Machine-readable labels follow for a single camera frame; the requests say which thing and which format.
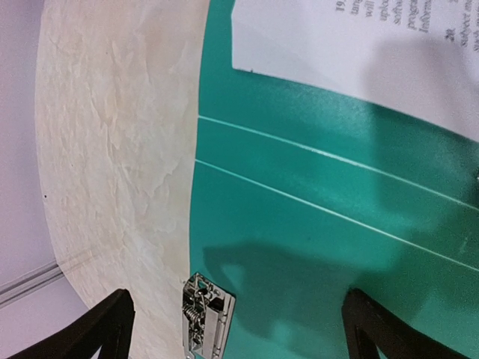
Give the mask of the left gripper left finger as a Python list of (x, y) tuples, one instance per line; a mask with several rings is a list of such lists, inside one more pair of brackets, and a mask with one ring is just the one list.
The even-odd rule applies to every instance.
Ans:
[(128, 358), (135, 318), (127, 289), (117, 289), (59, 332), (12, 358)]

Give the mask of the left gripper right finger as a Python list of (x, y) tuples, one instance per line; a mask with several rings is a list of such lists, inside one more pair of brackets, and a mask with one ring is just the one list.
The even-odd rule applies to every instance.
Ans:
[(341, 307), (350, 358), (464, 358), (416, 331), (360, 289), (350, 289)]

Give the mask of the folder cover metal clip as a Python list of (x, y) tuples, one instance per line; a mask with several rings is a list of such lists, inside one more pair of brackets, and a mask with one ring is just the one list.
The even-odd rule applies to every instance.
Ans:
[(182, 330), (186, 358), (224, 357), (236, 296), (201, 273), (183, 286)]

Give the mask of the green file folder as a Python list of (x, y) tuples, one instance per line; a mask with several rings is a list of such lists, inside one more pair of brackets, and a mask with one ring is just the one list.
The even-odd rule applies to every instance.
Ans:
[(191, 270), (237, 299), (227, 358), (346, 358), (358, 288), (478, 356), (478, 144), (328, 90), (231, 66), (207, 14)]

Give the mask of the printed paper sheet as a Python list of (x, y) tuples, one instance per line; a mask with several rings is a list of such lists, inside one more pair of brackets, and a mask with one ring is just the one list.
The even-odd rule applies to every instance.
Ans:
[(236, 1), (232, 66), (478, 139), (476, 1)]

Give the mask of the left aluminium frame post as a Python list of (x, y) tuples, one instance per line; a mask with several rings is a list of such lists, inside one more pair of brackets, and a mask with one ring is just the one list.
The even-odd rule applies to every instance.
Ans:
[(47, 263), (15, 280), (1, 285), (1, 308), (61, 279), (64, 276), (56, 262)]

